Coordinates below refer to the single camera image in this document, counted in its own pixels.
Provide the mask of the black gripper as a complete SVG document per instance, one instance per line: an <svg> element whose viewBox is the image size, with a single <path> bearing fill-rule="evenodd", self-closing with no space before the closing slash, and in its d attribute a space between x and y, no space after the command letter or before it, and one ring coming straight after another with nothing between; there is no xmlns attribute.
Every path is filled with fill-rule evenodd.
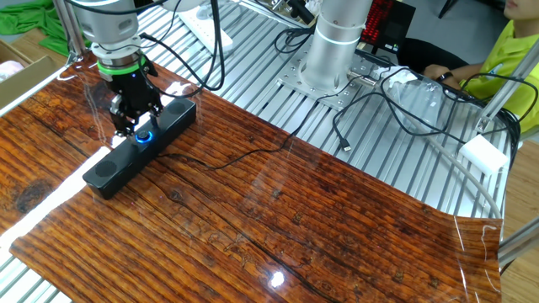
<svg viewBox="0 0 539 303"><path fill-rule="evenodd" d="M140 70L106 70L104 80L115 93L109 113L118 136L132 136L135 123L130 111L146 111L153 128L159 127L159 117L163 112L159 92L151 87Z"/></svg>

